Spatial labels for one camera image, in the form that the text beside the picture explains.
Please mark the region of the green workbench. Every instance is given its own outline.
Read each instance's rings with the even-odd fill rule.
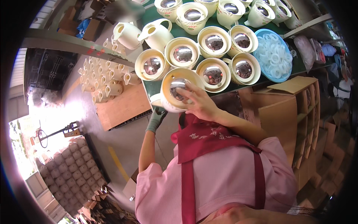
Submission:
[[[187,3],[187,2],[193,2],[193,1],[183,0],[183,4]],[[154,3],[154,0],[150,0],[144,6],[150,5],[152,3]],[[238,23],[240,25],[245,25],[244,22],[247,20],[247,16],[248,16],[248,14],[243,15],[239,19]],[[147,9],[145,11],[145,14],[144,14],[144,16],[142,17],[141,20],[142,20],[143,26],[145,26],[146,24],[148,24],[150,22],[153,22],[153,21],[155,21],[157,19],[161,19],[161,18],[163,18],[163,17],[157,12],[156,7],[154,6],[154,7],[151,7],[151,8],[149,8],[149,9]],[[163,23],[162,25],[165,26],[165,27],[168,27],[167,23]],[[170,32],[172,33],[174,38],[176,38],[176,37],[187,37],[187,38],[190,38],[190,39],[194,40],[195,42],[198,42],[198,36],[197,35],[193,36],[193,35],[188,34],[181,27],[179,27],[176,23],[172,23],[172,25],[173,25],[173,27],[172,27]],[[228,31],[228,29],[226,29],[225,27],[221,26],[218,23],[218,21],[216,19],[216,14],[214,14],[206,22],[205,27],[209,27],[209,26],[221,27],[224,30]],[[249,27],[249,28],[252,29],[254,32],[259,30],[259,29],[269,29],[269,30],[272,30],[272,31],[276,32],[277,34],[284,34],[284,33],[287,33],[288,31],[290,31],[290,29],[287,28],[284,23],[280,23],[279,27],[276,26],[274,23],[268,23],[268,24],[266,24],[266,25],[264,25],[264,26],[262,26],[260,28],[253,28],[253,27]],[[303,61],[302,61],[300,53],[298,52],[296,46],[293,43],[293,39],[287,39],[285,41],[289,44],[289,50],[294,49],[297,52],[297,56],[294,57],[293,60],[292,60],[292,73],[291,73],[291,76],[299,74],[299,73],[302,73],[302,72],[305,72],[306,68],[305,68],[305,66],[303,64]],[[231,57],[229,55],[227,55],[227,54],[225,54],[223,58],[231,59]],[[203,56],[200,56],[199,60],[198,60],[198,63],[196,64],[196,66],[193,69],[195,70],[197,65],[204,59],[205,58]],[[331,63],[332,62],[329,61],[329,62],[327,62],[326,64],[323,64],[323,65],[315,64],[313,69],[320,68],[320,67],[325,67],[325,66],[330,65]],[[261,74],[260,79],[254,85],[261,84],[263,82],[270,82],[270,81],[263,74]],[[151,97],[152,95],[157,94],[157,93],[160,92],[161,81],[143,81],[143,84],[144,84],[144,87],[145,87],[146,92],[147,92],[149,97]],[[235,84],[233,82],[230,82],[229,86],[224,91],[222,91],[220,93],[215,93],[215,94],[208,92],[208,94],[209,94],[209,96],[215,96],[215,95],[223,94],[223,93],[226,93],[226,92],[235,91],[235,90],[238,90],[238,89],[241,89],[241,88],[244,88],[244,87],[247,87],[247,85],[238,85],[238,84]]]

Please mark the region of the red apron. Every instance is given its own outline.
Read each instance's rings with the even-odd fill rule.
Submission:
[[[179,118],[179,131],[171,135],[178,144],[178,164],[182,165],[182,221],[195,224],[195,188],[193,159],[209,152],[240,146],[251,149],[255,166],[255,209],[263,209],[266,199],[265,176],[259,153],[261,149],[251,145],[228,128],[214,122],[198,119],[183,113]]]

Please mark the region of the blue plastic bowl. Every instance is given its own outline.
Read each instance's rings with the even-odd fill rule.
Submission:
[[[278,37],[279,37],[279,40],[281,41],[281,44],[283,44],[283,45],[286,46],[286,52],[289,53],[289,54],[291,54],[291,53],[290,53],[290,50],[289,50],[288,46],[286,45],[286,43],[284,42],[284,40],[283,40],[277,33],[273,32],[272,30],[269,30],[269,29],[259,29],[258,31],[255,32],[255,35],[256,35],[257,37],[262,37],[265,33],[267,33],[267,34],[273,33],[273,34],[275,34],[276,36],[278,36]],[[261,61],[260,61],[259,57],[256,56],[256,53],[258,52],[258,49],[259,49],[259,48],[260,48],[260,46],[257,47],[256,51],[254,51],[254,52],[252,53],[252,55],[258,60],[258,62],[259,62],[259,64],[260,64],[260,67],[261,67]],[[261,67],[261,73],[262,73],[264,76],[266,76],[266,78],[268,78],[269,80],[271,80],[272,82],[277,82],[277,83],[286,81],[286,80],[290,77],[291,72],[292,72],[292,68],[291,68],[290,71],[289,71],[289,76],[287,76],[286,78],[283,78],[283,77],[281,77],[281,78],[274,78],[274,77],[272,77],[272,75],[267,74],[267,73],[263,70],[263,68]]]

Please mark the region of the pink shirt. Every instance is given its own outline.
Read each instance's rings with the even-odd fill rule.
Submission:
[[[265,209],[287,212],[296,200],[297,182],[277,137],[258,145],[266,182]],[[230,202],[255,205],[253,152],[231,146],[194,159],[196,222]],[[181,165],[178,145],[163,172],[157,163],[137,177],[135,214],[141,224],[182,223]]]

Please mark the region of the green glove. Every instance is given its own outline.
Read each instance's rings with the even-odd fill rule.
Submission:
[[[167,113],[168,111],[166,110],[159,111],[159,107],[154,107],[154,111],[150,117],[149,124],[145,132],[149,130],[155,133]]]

